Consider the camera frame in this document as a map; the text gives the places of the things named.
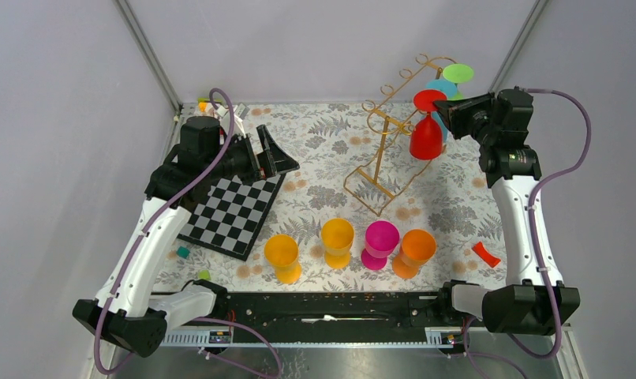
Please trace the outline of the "blue plastic wine glass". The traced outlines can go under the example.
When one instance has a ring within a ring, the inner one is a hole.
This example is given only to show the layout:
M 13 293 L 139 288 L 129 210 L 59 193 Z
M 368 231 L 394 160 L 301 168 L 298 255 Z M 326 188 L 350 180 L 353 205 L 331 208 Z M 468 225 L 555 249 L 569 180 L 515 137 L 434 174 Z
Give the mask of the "blue plastic wine glass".
M 439 91 L 443 93 L 449 100 L 456 99 L 456 96 L 460 94 L 458 90 L 458 86 L 455 83 L 446 80 L 445 78 L 434 79 L 428 82 L 425 88 Z M 443 143 L 445 143 L 448 137 L 447 127 L 444 125 L 438 113 L 432 112 L 431 117 L 432 117 L 432 120 L 435 121 L 440 126 Z

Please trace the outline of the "green plastic wine glass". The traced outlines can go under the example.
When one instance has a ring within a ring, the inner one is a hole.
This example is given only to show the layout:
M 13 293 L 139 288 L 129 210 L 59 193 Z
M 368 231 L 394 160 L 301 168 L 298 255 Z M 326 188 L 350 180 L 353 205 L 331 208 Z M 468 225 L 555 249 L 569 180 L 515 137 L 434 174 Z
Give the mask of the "green plastic wine glass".
M 467 64 L 453 63 L 443 69 L 442 75 L 447 82 L 447 98 L 450 100 L 460 99 L 461 95 L 458 86 L 471 81 L 474 76 L 474 70 Z

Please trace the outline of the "red plastic wine glass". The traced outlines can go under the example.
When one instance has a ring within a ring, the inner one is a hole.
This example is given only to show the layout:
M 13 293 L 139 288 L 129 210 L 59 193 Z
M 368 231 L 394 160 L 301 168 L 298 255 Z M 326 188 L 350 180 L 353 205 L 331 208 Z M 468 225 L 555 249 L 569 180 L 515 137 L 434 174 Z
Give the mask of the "red plastic wine glass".
M 413 98 L 413 105 L 418 111 L 426 113 L 414 127 L 410 137 L 410 154 L 419 160 L 437 158 L 443 149 L 443 138 L 440 126 L 432 120 L 431 113 L 437 111 L 436 101 L 447 97 L 436 90 L 425 89 Z

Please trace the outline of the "gold wire glass rack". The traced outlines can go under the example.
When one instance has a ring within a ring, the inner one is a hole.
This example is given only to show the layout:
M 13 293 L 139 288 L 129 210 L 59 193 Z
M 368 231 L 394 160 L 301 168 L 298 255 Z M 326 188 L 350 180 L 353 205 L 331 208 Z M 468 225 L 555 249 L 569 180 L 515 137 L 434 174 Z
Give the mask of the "gold wire glass rack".
M 434 79 L 441 79 L 445 68 L 457 62 L 447 56 L 431 58 L 420 53 L 415 58 L 414 68 L 399 70 L 396 83 L 380 87 L 380 99 L 367 99 L 362 103 L 365 125 L 369 131 L 378 135 L 380 143 L 367 163 L 356 166 L 346 175 L 343 189 L 374 215 L 382 216 L 388 205 L 398 199 L 432 165 L 431 160 L 419 160 L 409 153 L 402 153 L 403 148 L 409 147 L 408 139 L 415 122 L 428 113 L 419 111 L 408 102 L 410 109 L 407 112 L 399 116 L 393 115 L 394 105 L 401 101 L 400 92 L 429 71 L 433 72 Z

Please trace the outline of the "orange plastic wine glass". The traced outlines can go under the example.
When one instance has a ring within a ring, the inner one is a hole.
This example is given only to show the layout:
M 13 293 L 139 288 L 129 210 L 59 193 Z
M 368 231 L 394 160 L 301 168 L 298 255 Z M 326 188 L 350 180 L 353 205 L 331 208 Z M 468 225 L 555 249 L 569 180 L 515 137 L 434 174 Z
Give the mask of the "orange plastic wine glass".
M 413 229 L 404 234 L 398 255 L 392 261 L 392 269 L 398 277 L 409 280 L 414 278 L 421 267 L 435 254 L 436 240 L 427 231 Z

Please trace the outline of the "magenta plastic wine glass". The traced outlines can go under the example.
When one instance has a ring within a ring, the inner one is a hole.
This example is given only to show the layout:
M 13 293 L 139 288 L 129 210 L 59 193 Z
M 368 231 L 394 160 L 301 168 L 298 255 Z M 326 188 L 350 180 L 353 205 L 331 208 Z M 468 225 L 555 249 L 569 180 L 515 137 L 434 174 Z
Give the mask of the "magenta plastic wine glass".
M 365 231 L 365 247 L 361 252 L 363 265 L 373 271 L 381 270 L 400 241 L 398 228 L 386 220 L 371 223 Z

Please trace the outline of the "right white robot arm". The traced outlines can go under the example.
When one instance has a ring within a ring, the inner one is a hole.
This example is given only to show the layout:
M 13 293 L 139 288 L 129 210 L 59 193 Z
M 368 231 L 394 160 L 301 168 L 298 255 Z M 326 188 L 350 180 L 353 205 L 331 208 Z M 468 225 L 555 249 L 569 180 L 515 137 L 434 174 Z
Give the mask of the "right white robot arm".
M 437 317 L 456 325 L 470 315 L 494 333 L 554 334 L 581 299 L 577 288 L 565 284 L 548 241 L 541 205 L 547 180 L 536 151 L 526 144 L 532 95 L 510 88 L 434 105 L 454 138 L 472 137 L 480 146 L 479 165 L 499 210 L 507 254 L 504 287 L 447 282 L 436 303 Z

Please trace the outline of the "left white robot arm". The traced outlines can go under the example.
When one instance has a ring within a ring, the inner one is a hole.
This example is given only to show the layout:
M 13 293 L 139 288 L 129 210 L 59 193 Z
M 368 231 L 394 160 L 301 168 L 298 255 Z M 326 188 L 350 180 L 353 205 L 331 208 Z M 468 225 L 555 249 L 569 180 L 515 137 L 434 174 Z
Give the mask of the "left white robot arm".
M 193 116 L 180 140 L 150 178 L 139 221 L 114 271 L 93 299 L 79 299 L 72 315 L 95 337 L 140 357 L 154 353 L 170 330 L 202 317 L 211 325 L 228 314 L 226 288 L 196 280 L 153 300 L 164 254 L 213 185 L 238 178 L 251 185 L 297 170 L 299 162 L 257 126 L 262 151 L 248 135 L 226 130 L 217 118 Z

